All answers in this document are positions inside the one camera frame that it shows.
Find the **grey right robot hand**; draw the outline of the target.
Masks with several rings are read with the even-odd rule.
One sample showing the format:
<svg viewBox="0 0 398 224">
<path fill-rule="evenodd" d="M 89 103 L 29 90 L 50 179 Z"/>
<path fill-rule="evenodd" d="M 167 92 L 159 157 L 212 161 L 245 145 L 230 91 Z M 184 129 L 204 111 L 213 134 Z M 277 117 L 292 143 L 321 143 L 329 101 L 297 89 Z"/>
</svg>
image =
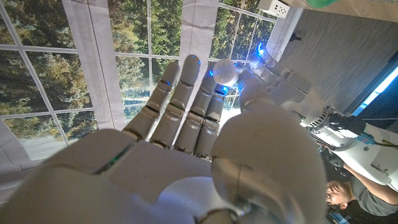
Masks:
<svg viewBox="0 0 398 224">
<path fill-rule="evenodd" d="M 54 154 L 1 209 L 2 223 L 319 223 L 326 176 L 317 147 L 273 89 L 239 78 L 241 113 L 212 159 L 145 141 L 144 123 L 102 129 Z"/>
</svg>

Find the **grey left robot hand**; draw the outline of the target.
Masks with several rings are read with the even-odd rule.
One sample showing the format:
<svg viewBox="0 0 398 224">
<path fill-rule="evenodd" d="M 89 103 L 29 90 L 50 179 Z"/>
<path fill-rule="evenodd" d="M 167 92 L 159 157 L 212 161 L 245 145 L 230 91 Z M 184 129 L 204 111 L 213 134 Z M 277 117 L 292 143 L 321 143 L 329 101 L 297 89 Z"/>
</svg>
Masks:
<svg viewBox="0 0 398 224">
<path fill-rule="evenodd" d="M 309 80 L 274 59 L 263 42 L 260 42 L 254 53 L 249 56 L 249 66 L 266 85 L 270 98 L 277 105 L 289 101 L 300 103 L 314 92 Z"/>
</svg>

